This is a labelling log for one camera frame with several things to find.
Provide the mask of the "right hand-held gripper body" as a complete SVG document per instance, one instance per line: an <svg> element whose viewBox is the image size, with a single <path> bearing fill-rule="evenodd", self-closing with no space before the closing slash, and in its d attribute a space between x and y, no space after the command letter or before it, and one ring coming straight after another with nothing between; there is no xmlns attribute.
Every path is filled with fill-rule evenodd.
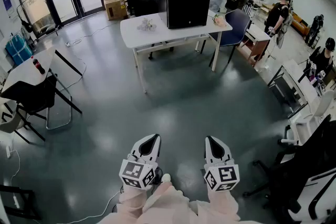
<svg viewBox="0 0 336 224"><path fill-rule="evenodd" d="M239 166L232 161L205 165L204 180L212 192L231 191L240 182Z"/></svg>

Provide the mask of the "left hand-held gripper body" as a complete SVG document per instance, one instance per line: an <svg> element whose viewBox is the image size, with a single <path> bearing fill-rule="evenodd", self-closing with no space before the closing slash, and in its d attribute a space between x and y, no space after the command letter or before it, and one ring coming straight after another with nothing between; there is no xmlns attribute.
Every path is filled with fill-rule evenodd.
<svg viewBox="0 0 336 224"><path fill-rule="evenodd" d="M148 190L156 177L157 168L157 162L146 161L129 154L127 159L122 161L119 177L126 186Z"/></svg>

